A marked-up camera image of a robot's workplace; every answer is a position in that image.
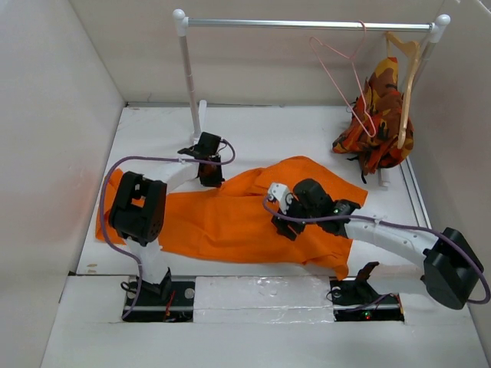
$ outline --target metal rod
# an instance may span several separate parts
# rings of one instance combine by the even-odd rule
[[[363,26],[358,21],[260,21],[246,19],[195,19],[188,18],[189,27],[254,27],[254,28],[307,28],[338,29],[360,31]],[[429,32],[433,24],[409,25],[398,23],[365,23],[368,31],[407,31]]]

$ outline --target white table surface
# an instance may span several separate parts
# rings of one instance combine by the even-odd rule
[[[424,207],[408,180],[407,164],[387,171],[386,190],[377,176],[368,176],[363,185],[357,163],[331,152],[331,142],[348,121],[343,107],[216,107],[208,109],[205,130],[237,149],[236,161],[223,168],[226,178],[304,155],[365,188],[367,211],[421,225]],[[186,108],[126,108],[108,166],[128,155],[174,156],[189,145],[191,132]],[[122,169],[145,174],[156,165],[132,162]],[[179,190],[202,189],[188,182]],[[91,276],[68,278],[42,368],[487,366],[467,307],[450,310],[437,304],[418,281],[420,271],[359,241],[348,260],[350,273],[379,261],[370,283],[380,293],[400,291],[405,322],[335,323],[333,306],[325,300],[325,275],[332,273],[325,268],[228,264],[167,254],[173,274],[205,276],[196,279],[194,322],[124,323],[120,282],[137,268],[96,241],[94,215],[77,270]]]
[[[367,185],[364,185],[358,163],[346,160],[352,155],[338,155],[331,151],[333,140],[349,120],[350,114],[344,107],[211,107],[206,111],[204,130],[223,136],[236,148],[236,161],[223,167],[225,178],[255,167],[270,166],[291,156],[303,155],[366,189],[368,197],[364,210],[367,212],[386,215],[394,222],[416,225],[422,211],[414,195],[414,185],[410,180],[404,180],[405,166],[387,170],[389,189],[378,185],[378,175],[367,176]],[[191,133],[189,108],[127,107],[120,118],[106,169],[129,155],[176,156],[177,150],[189,146]],[[124,163],[121,169],[146,174],[156,165],[162,164],[133,161]],[[195,180],[187,182],[177,191],[190,190],[206,189]],[[95,238],[97,206],[98,202],[94,207],[77,273],[136,274],[137,267],[133,260],[112,251]],[[174,275],[333,274],[327,268],[314,266],[230,264],[175,254],[167,254],[167,261]],[[399,266],[409,265],[405,259],[390,252],[368,243],[354,242],[348,259],[350,274],[355,275],[369,261],[381,263],[375,272],[396,272]]]
[[[209,318],[135,324],[120,321],[120,282],[127,277],[69,277],[41,367],[488,367],[467,308],[448,310],[422,295],[401,294],[404,323],[333,323],[323,299],[328,285],[312,278],[281,279],[288,287],[272,283],[274,297],[255,292],[264,279],[237,278],[234,287],[234,280],[198,278],[195,313],[211,312]],[[282,319],[272,320],[278,306]],[[315,307],[325,319],[309,323],[302,312],[317,318]],[[302,322],[285,319],[292,313]]]

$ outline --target white cardboard wall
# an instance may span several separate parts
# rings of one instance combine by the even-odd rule
[[[489,280],[491,12],[479,0],[450,2],[444,10],[452,23],[414,94],[411,160],[433,227],[464,233]],[[489,361],[491,306],[471,311]]]
[[[129,101],[188,101],[172,11],[192,18],[427,23],[443,0],[71,0],[102,61]],[[198,98],[220,104],[342,104],[308,46],[317,35],[351,53],[353,31],[191,28],[189,52]],[[421,39],[423,34],[404,37]],[[325,60],[348,98],[356,82],[350,64],[332,52]],[[386,55],[382,32],[371,32],[358,55],[365,78]]]
[[[38,367],[124,104],[67,0],[0,1],[0,359]]]

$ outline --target orange garment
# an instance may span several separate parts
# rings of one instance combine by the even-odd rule
[[[122,172],[116,171],[107,187],[106,224],[121,176]],[[367,192],[363,189],[307,157],[292,157],[267,168],[246,171],[227,180],[219,189],[169,194],[159,243],[164,251],[213,261],[314,263],[334,269],[338,278],[346,278],[351,240],[308,225],[291,241],[276,233],[271,214],[262,207],[272,182],[292,189],[307,178],[318,181],[334,200],[364,204]],[[123,243],[113,228],[107,225],[107,229],[113,242]],[[99,218],[96,237],[103,240]]]

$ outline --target camouflage garment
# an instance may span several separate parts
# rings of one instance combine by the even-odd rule
[[[402,149],[397,148],[402,96],[397,90],[397,59],[382,60],[369,81],[365,81],[364,97],[377,133],[370,138],[353,116],[351,125],[332,143],[336,153],[356,153],[362,177],[375,173],[376,169],[400,164],[413,149],[413,124],[407,121],[406,140]],[[370,120],[363,113],[363,100],[356,99],[354,112],[365,129],[373,133]]]

